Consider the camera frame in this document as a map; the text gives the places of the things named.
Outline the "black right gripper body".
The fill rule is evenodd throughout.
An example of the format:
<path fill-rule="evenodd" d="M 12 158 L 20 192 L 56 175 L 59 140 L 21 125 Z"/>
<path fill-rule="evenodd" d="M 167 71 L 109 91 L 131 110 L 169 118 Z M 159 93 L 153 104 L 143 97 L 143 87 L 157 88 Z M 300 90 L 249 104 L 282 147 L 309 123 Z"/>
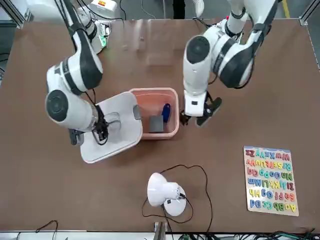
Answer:
<path fill-rule="evenodd" d="M 108 123 L 103 116 L 98 118 L 95 124 L 95 131 L 98 135 L 99 142 L 106 142 L 108 140 Z"/>

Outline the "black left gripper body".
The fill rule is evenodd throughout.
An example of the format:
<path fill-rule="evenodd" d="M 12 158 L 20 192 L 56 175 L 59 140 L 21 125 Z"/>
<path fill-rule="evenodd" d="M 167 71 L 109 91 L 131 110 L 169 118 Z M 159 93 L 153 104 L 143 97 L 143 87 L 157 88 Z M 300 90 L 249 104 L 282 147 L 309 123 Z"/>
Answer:
<path fill-rule="evenodd" d="M 205 102 L 203 107 L 203 117 L 210 118 L 216 111 L 216 103 L 214 101 Z"/>

